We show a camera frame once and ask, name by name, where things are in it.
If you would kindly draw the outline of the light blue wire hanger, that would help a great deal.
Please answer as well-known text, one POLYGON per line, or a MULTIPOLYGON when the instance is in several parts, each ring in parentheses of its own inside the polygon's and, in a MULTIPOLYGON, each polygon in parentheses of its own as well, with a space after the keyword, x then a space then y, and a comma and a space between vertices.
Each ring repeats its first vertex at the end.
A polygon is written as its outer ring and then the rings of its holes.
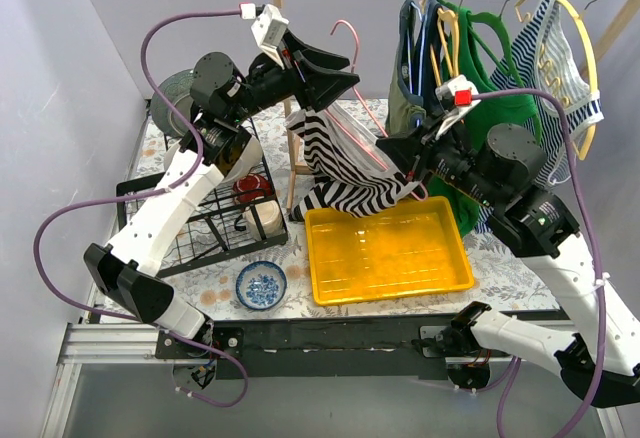
POLYGON ((407 41, 409 44, 409 91, 416 96, 422 95, 423 77, 425 67, 425 50, 428 23, 428 8, 431 0, 425 0, 424 5, 418 5, 414 0, 409 0, 410 16, 419 19, 419 34, 414 38, 415 26, 411 25, 407 31, 407 41))

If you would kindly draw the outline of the olive green tank top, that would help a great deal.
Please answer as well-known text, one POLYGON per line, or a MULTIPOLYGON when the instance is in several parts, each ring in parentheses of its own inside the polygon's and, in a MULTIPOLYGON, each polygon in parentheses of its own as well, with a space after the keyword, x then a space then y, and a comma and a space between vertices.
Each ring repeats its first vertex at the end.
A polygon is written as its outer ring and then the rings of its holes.
POLYGON ((389 135, 412 131, 425 119, 421 96, 409 91, 409 59, 407 31, 415 25, 416 18, 410 16, 409 0, 405 0, 399 11, 398 44, 392 68, 392 79, 388 95, 386 132, 389 135))

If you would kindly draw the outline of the pink wire hanger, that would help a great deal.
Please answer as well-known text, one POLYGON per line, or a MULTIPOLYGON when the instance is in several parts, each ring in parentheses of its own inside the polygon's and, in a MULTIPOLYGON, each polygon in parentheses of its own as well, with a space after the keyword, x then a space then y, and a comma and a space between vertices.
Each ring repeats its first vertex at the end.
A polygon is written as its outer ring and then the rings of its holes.
MULTIPOLYGON (((346 29, 349 30, 353 41, 354 41, 354 52, 353 52, 353 57, 350 61, 350 72, 351 73, 355 73, 356 72, 356 65, 357 65, 357 59, 359 57, 359 52, 360 52, 360 39, 359 39, 359 35, 355 29, 355 27, 347 20, 344 19, 338 19, 336 20, 336 22, 333 24, 329 34, 330 36, 333 36, 336 32, 336 30, 340 27, 345 27, 346 29)), ((357 100, 359 101, 360 105, 364 108, 364 110, 366 111, 366 113, 368 114, 368 116, 370 117, 370 119, 373 121, 373 123, 376 125, 376 127, 378 128, 378 130, 382 133, 383 137, 387 137, 387 132, 385 131, 384 127, 382 126, 381 122, 379 121, 379 119, 376 117, 376 115, 373 113, 372 109, 369 107, 367 101, 364 99, 364 97, 362 96, 362 94, 360 93, 359 89, 357 87, 353 87, 353 91, 354 94, 357 98, 357 100)))

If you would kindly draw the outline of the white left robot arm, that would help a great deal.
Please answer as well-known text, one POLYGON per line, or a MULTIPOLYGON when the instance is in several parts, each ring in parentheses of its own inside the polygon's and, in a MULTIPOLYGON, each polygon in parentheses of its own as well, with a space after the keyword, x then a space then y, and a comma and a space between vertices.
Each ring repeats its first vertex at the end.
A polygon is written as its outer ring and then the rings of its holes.
POLYGON ((289 97, 304 109, 326 109, 358 83, 349 65, 347 57, 307 45, 290 31, 246 74, 222 52, 200 58, 189 91, 194 129, 181 138, 154 196, 106 245, 92 244, 84 254, 100 290, 140 322, 178 335, 188 356, 205 356, 213 344, 206 317, 158 279, 162 260, 201 201, 261 161, 261 145, 244 121, 289 97))

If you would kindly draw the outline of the black white striped tank top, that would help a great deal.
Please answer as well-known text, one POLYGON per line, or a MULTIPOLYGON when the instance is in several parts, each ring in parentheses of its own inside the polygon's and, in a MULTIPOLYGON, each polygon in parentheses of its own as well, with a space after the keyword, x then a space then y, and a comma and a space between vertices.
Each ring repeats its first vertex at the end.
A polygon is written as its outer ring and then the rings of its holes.
POLYGON ((424 186, 405 175, 377 146, 377 136, 349 111, 334 103, 317 114, 297 110, 287 129, 303 142, 303 156, 314 186, 290 210, 302 222, 314 209, 332 208, 353 217, 378 214, 409 196, 427 197, 424 186))

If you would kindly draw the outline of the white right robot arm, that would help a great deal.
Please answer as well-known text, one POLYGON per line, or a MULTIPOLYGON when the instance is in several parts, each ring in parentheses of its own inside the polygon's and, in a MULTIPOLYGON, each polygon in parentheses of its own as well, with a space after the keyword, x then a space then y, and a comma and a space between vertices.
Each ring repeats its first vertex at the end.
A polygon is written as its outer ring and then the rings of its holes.
POLYGON ((408 177, 438 177, 488 206, 493 235, 546 284, 575 329, 548 329, 474 301, 422 343, 443 356, 481 349, 516 355, 559 376, 585 399, 599 328, 595 263, 585 237, 563 201, 535 184, 546 154, 526 128, 498 124, 479 150, 463 141, 463 130, 456 124, 438 137, 422 126, 376 145, 408 177))

